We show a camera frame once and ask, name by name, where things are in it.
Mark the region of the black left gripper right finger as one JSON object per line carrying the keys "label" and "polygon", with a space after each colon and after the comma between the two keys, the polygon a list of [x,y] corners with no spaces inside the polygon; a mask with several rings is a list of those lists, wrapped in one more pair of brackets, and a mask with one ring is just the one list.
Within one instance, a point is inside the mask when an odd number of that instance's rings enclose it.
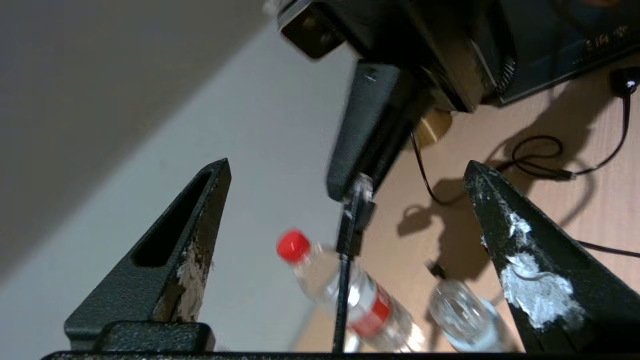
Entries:
{"label": "black left gripper right finger", "polygon": [[638,353],[637,292],[495,169],[463,183],[526,353]]}

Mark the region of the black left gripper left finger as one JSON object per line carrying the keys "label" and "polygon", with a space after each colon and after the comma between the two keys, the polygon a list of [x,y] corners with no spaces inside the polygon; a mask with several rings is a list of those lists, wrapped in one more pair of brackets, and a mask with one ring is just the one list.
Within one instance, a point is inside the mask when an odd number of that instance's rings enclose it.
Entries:
{"label": "black left gripper left finger", "polygon": [[73,351],[211,351],[198,321],[232,180],[204,166],[64,322]]}

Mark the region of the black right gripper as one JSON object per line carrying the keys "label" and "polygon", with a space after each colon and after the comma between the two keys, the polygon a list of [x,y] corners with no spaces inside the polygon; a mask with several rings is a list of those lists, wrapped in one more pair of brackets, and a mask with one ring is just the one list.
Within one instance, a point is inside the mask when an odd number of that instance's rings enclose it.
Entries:
{"label": "black right gripper", "polygon": [[473,112],[514,80],[517,54],[499,0],[322,0],[320,12],[365,60],[357,63],[327,163],[326,192],[341,202],[368,164],[377,193],[419,120],[434,107]]}

